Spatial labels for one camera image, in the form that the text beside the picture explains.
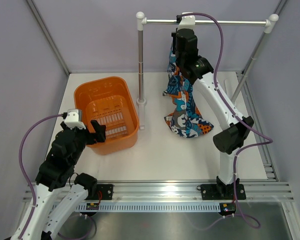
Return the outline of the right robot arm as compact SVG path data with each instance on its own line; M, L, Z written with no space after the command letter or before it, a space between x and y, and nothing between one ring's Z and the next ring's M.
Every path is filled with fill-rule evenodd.
M216 183L201 188L204 200L233 200L243 189L234 176L236 150L240 149L250 133L254 120L238 111L222 87L214 80L214 69L209 61L199 55L198 38L194 30L181 28L172 34L172 52L182 77L197 89L214 112L221 132L213 136L213 143L220 153L219 174Z

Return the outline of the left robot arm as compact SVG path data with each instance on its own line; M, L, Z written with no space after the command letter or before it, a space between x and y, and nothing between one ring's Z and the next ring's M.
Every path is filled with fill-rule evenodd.
M89 132L86 127L70 128L65 122L61 123L62 131L55 136L45 161L39 167L36 185L29 185L31 202L10 239L53 240L83 200L102 196L97 179L81 173L67 195L55 209L52 208L68 179L74 174L75 165L85 147L106 140L106 126L100 125L97 120L91 120L90 123L93 132Z

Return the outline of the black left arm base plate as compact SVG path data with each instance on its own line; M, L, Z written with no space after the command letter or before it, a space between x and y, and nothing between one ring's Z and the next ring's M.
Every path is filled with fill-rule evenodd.
M99 200L112 200L113 199L113 184L96 184L88 189L88 196L86 200L99 201Z

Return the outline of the colourful patterned shorts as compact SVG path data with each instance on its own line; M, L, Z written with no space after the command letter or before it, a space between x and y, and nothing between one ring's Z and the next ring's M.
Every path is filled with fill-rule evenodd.
M205 120L194 100L193 86L176 65L176 56L170 49L167 67L168 83L163 96L171 97L175 109L164 120L176 135L191 139L210 133L214 125Z

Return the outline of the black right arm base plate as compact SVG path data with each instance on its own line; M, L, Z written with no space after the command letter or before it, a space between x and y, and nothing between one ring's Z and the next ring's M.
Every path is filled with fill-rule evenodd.
M196 187L200 191L202 200L246 200L246 192L243 184L237 184L235 189L233 184L201 184Z

